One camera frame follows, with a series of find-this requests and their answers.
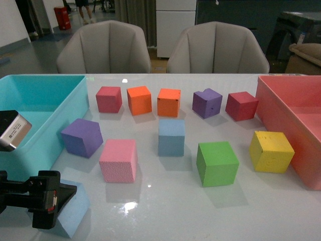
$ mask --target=floor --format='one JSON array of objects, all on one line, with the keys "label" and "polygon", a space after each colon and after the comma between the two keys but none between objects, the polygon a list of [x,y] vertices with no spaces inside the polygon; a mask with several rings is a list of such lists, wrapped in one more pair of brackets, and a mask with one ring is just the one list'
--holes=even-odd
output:
[{"label": "floor", "polygon": [[[74,5],[70,5],[73,12],[69,15],[71,29],[58,31],[55,36],[59,38],[43,37],[30,44],[26,44],[13,51],[0,56],[0,78],[10,74],[55,74],[57,72],[56,59],[65,45],[68,43],[72,34],[82,26],[82,19],[76,11]],[[93,17],[96,22],[105,20],[115,20],[115,13],[104,13],[100,6],[95,7]],[[152,73],[166,73],[167,59],[158,58],[156,48],[149,48]]]}]

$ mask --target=gray chair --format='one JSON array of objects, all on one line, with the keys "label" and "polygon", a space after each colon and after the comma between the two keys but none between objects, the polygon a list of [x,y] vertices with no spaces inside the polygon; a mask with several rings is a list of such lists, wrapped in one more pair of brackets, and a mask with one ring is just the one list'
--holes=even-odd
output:
[{"label": "gray chair", "polygon": [[58,73],[150,73],[143,30],[105,21],[81,27],[57,58]]},{"label": "gray chair", "polygon": [[253,33],[242,26],[209,22],[185,29],[167,73],[268,73],[269,63]]}]

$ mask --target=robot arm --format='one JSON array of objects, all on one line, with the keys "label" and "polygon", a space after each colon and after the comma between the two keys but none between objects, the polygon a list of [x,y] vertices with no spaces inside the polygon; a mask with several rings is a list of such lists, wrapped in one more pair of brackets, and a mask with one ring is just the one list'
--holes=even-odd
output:
[{"label": "robot arm", "polygon": [[34,214],[34,228],[53,228],[60,211],[77,192],[76,186],[60,183],[58,171],[39,171],[25,182],[7,177],[6,171],[0,171],[0,213],[6,206],[28,208]]}]

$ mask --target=yellow cube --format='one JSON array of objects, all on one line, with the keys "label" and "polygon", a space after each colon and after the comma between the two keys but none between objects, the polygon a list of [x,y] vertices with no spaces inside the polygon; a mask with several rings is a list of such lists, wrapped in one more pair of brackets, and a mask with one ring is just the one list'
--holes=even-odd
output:
[{"label": "yellow cube", "polygon": [[257,172],[284,173],[294,155],[282,132],[254,132],[249,151]]}]

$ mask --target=pink bin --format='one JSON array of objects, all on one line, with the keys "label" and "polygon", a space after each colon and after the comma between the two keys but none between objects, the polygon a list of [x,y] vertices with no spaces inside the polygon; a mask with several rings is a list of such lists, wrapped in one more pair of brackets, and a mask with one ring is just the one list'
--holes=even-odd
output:
[{"label": "pink bin", "polygon": [[321,190],[321,76],[259,76],[257,115],[268,131],[283,132],[304,184]]}]

